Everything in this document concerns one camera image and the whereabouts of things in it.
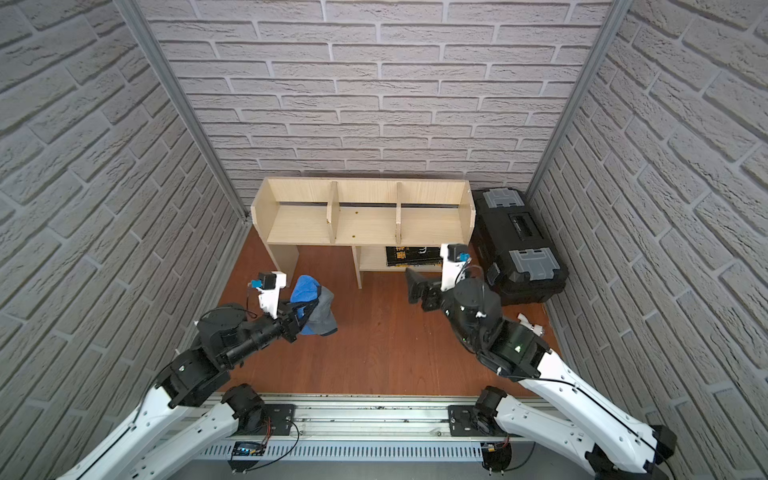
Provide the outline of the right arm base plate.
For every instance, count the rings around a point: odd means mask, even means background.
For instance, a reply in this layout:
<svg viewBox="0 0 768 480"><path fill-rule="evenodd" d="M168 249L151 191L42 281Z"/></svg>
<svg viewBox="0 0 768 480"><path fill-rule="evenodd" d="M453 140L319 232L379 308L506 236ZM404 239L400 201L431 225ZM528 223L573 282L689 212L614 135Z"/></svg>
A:
<svg viewBox="0 0 768 480"><path fill-rule="evenodd" d="M448 427L451 437L469 438L512 438L521 437L517 432L507 432L497 421L502 413L511 413L510 408L498 406L496 414L478 409L475 405L449 405Z"/></svg>

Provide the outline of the blue and grey microfibre cloth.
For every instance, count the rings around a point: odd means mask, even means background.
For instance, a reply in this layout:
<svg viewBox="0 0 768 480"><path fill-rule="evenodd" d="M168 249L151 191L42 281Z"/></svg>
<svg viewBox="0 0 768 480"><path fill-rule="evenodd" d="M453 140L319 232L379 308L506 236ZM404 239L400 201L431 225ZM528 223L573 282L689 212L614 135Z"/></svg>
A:
<svg viewBox="0 0 768 480"><path fill-rule="evenodd" d="M330 336L338 331L335 316L331 310L334 294L309 275L298 278L291 293L290 302L303 304L297 310L304 336Z"/></svg>

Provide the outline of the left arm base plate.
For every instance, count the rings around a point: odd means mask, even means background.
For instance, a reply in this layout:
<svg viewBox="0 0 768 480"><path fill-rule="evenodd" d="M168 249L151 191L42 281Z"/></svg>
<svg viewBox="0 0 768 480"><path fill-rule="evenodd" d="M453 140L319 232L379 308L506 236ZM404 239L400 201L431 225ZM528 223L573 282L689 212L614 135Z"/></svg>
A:
<svg viewBox="0 0 768 480"><path fill-rule="evenodd" d="M295 404L265 404L250 409L233 408L227 403L224 406L232 410L227 418L235 421L236 436L289 436L292 431Z"/></svg>

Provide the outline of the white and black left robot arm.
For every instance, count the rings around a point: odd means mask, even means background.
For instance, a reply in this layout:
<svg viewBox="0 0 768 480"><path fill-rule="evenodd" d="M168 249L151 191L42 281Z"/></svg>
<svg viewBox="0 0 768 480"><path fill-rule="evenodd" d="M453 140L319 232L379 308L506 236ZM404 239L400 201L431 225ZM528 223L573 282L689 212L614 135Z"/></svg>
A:
<svg viewBox="0 0 768 480"><path fill-rule="evenodd" d="M170 438L178 421L202 407L251 354L279 338L294 342L318 303L279 302L255 321L228 304L206 312L192 345L153 380L132 413L76 466L66 479L167 479L217 441L233 434L298 434L293 410L268 407L248 384L227 390L193 424Z"/></svg>

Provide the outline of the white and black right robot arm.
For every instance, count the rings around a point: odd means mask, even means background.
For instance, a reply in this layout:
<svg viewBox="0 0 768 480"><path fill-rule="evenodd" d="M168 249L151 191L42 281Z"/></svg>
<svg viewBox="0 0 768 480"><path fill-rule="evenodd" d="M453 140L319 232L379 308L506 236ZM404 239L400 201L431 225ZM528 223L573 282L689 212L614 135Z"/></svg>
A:
<svg viewBox="0 0 768 480"><path fill-rule="evenodd" d="M475 412L484 428L526 437L571 460L597 479L671 479L663 465L677 436L624 412L582 379L528 321L504 316L486 283L459 271L451 284L406 269L408 300L448 319L461 345L497 376L534 392L560 416L525 407L487 387Z"/></svg>

